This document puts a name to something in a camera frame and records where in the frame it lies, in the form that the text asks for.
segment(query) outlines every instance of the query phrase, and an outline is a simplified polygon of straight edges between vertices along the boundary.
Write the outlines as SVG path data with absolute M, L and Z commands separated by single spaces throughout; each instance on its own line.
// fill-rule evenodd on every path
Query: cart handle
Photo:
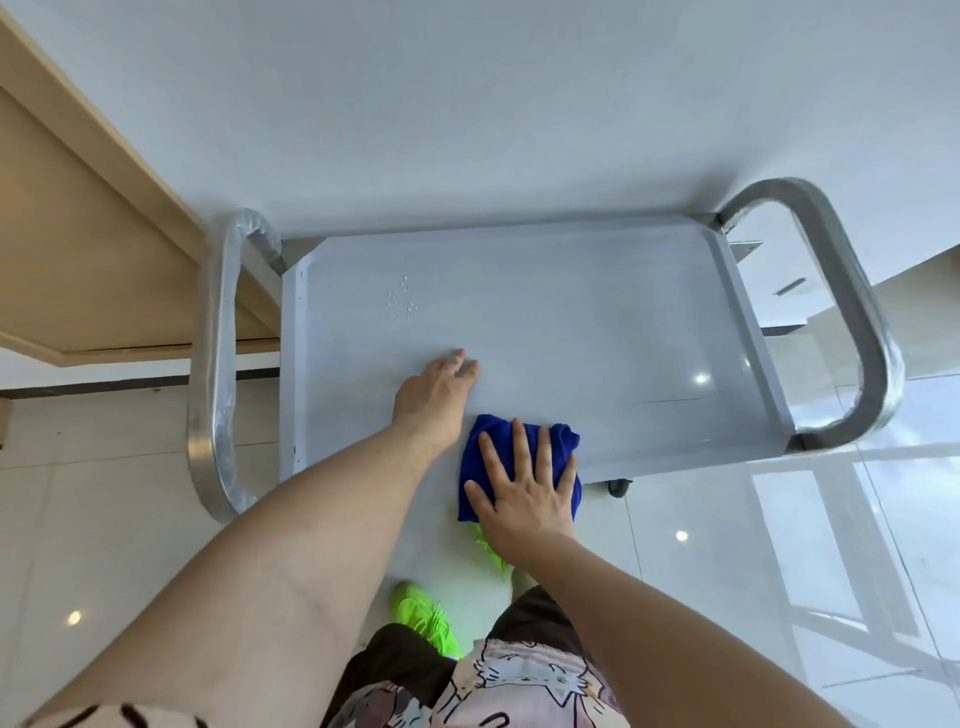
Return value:
M 780 203 L 793 213 L 860 358 L 860 389 L 853 408 L 828 425 L 798 428 L 789 449 L 838 448 L 883 427 L 894 416 L 903 398 L 903 355 L 840 218 L 815 184 L 793 178 L 754 182 L 723 206 L 711 227 L 727 234 L 743 215 L 766 202 Z
M 190 358 L 186 457 L 193 487 L 213 518 L 229 522 L 256 496 L 237 484 L 233 450 L 236 404 L 236 291 L 244 243 L 263 255 L 278 276 L 286 270 L 282 243 L 259 212 L 239 209 L 216 221 L 200 265 L 197 335 Z

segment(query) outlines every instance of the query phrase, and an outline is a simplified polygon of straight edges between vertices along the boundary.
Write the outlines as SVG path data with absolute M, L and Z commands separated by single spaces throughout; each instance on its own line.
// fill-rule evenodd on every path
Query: black wheel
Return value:
M 619 480 L 608 480 L 607 491 L 613 497 L 624 497 L 627 495 L 627 490 L 632 482 L 633 480 L 628 480 L 625 477 L 621 477 Z

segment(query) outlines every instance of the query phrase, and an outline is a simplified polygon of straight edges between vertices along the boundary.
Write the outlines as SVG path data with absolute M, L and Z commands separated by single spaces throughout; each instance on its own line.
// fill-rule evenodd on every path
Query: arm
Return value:
M 37 713 L 137 702 L 222 726 L 316 728 L 420 480 L 460 434 L 479 365 L 438 359 L 393 423 L 225 528 Z
M 516 478 L 481 439 L 496 496 L 467 495 L 491 547 L 556 599 L 610 681 L 631 725 L 849 726 L 824 700 L 726 630 L 577 543 L 575 462 L 553 487 L 550 436 L 536 473 L 514 421 Z

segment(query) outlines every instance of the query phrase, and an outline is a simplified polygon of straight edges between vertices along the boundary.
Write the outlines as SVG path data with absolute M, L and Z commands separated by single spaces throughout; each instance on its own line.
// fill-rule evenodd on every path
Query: blue cloth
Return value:
M 527 443 L 530 445 L 530 456 L 534 463 L 537 462 L 537 431 L 538 425 L 525 425 L 527 430 Z M 507 420 L 501 420 L 494 415 L 480 415 L 473 424 L 473 429 L 467 437 L 467 446 L 464 448 L 464 458 L 460 462 L 460 490 L 457 494 L 459 503 L 459 513 L 457 521 L 479 522 L 473 506 L 467 500 L 467 494 L 464 492 L 464 483 L 468 480 L 476 480 L 480 487 L 484 489 L 491 502 L 495 501 L 493 495 L 493 486 L 487 477 L 487 469 L 484 468 L 483 455 L 480 454 L 480 446 L 477 444 L 477 438 L 481 432 L 490 435 L 493 446 L 500 456 L 500 462 L 507 471 L 507 475 L 514 478 L 514 432 L 511 423 Z M 560 480 L 560 475 L 566 467 L 566 461 L 577 446 L 580 445 L 580 435 L 574 432 L 567 425 L 553 425 L 550 427 L 550 446 L 553 449 L 553 482 L 554 487 Z M 580 484 L 580 476 L 573 484 L 573 517 L 577 517 L 577 508 L 580 507 L 580 498 L 583 495 L 583 486 Z

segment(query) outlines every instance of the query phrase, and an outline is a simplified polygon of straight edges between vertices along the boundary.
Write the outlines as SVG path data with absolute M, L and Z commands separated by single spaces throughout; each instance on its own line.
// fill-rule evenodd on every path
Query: dark brown pants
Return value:
M 488 637 L 511 643 L 546 644 L 592 662 L 564 610 L 540 586 L 507 607 Z M 354 655 L 344 668 L 321 726 L 337 715 L 355 691 L 384 680 L 406 688 L 420 703 L 432 708 L 450 682 L 456 664 L 456 660 L 441 655 L 410 627 L 380 627 L 367 648 Z

